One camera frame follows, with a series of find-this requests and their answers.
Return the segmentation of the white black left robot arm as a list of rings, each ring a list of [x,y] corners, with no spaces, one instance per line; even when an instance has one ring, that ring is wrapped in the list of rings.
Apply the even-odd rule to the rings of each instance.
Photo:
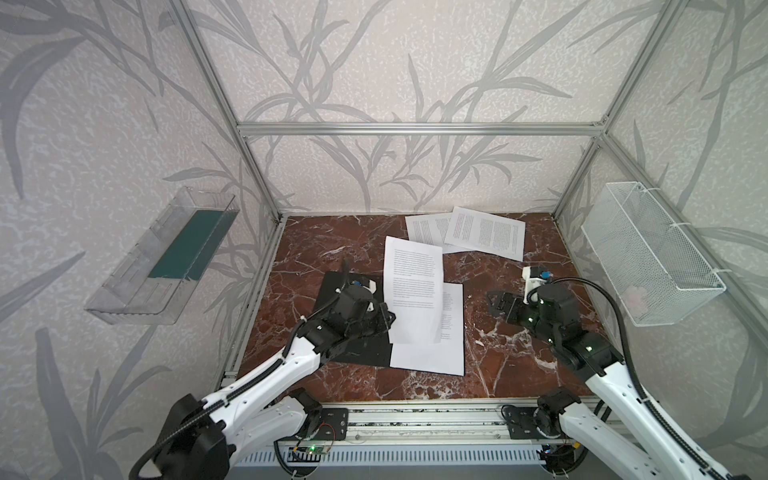
[[[373,280],[344,281],[299,320],[286,345],[267,361],[202,399],[191,394],[179,399],[130,478],[141,478],[151,463],[161,479],[223,479],[256,450],[314,434],[322,406],[296,383],[351,343],[387,332],[395,319]]]

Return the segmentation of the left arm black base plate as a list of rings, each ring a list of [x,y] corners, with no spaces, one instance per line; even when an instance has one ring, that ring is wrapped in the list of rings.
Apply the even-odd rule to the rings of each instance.
[[[308,414],[296,437],[302,440],[345,440],[348,425],[347,408],[322,408]]]

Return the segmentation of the white black file folder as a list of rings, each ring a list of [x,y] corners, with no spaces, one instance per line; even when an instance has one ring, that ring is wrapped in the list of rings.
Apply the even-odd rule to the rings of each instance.
[[[361,339],[348,344],[344,353],[335,358],[337,362],[368,365],[376,367],[390,367],[390,356],[394,344],[379,344],[366,342]]]

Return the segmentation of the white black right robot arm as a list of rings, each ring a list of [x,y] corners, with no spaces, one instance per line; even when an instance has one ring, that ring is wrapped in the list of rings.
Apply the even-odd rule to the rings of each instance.
[[[492,316],[547,343],[558,362],[604,407],[595,413],[561,387],[541,396],[531,414],[503,407],[510,429],[550,439],[568,437],[623,479],[733,478],[646,392],[628,347],[616,349],[604,336],[583,327],[578,302],[562,281],[543,282],[523,295],[490,291],[486,300]]]

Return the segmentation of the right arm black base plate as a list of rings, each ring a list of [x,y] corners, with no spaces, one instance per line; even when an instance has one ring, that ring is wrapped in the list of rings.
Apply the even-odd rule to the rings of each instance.
[[[565,438],[559,416],[565,408],[545,404],[537,407],[501,406],[500,413],[513,440],[556,440]]]

